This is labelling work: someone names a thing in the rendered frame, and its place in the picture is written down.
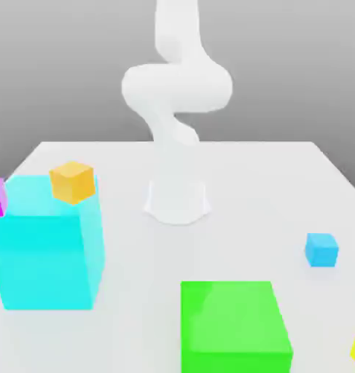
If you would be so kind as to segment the small orange cube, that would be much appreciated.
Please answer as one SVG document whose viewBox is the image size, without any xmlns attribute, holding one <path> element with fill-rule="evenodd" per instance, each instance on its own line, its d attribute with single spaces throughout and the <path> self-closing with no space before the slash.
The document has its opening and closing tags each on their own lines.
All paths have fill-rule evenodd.
<svg viewBox="0 0 355 373">
<path fill-rule="evenodd" d="M 76 161 L 67 162 L 49 172 L 55 199 L 76 205 L 95 194 L 94 170 Z"/>
</svg>

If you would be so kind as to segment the small blue cube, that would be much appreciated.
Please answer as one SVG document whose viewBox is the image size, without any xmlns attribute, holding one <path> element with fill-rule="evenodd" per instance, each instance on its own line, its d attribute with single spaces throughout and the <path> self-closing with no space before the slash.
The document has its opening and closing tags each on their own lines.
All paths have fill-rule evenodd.
<svg viewBox="0 0 355 373">
<path fill-rule="evenodd" d="M 339 246 L 329 233 L 308 233 L 305 243 L 305 256 L 311 267 L 334 267 Z"/>
</svg>

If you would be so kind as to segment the large green box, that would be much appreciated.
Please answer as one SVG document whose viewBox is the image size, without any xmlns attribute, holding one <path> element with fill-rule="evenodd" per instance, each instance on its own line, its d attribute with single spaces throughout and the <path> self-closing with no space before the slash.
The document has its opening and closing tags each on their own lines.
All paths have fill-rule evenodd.
<svg viewBox="0 0 355 373">
<path fill-rule="evenodd" d="M 290 373 L 293 349 L 269 281 L 183 281 L 182 373 Z"/>
</svg>

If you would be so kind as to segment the large cyan box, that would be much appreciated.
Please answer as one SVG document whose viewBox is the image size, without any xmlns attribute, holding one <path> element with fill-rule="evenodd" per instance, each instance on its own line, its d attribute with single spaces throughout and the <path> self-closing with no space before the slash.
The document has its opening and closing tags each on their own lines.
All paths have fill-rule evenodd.
<svg viewBox="0 0 355 373">
<path fill-rule="evenodd" d="M 0 218 L 0 297 L 6 310 L 91 310 L 105 265 L 99 194 L 71 205 L 48 176 L 13 176 Z"/>
</svg>

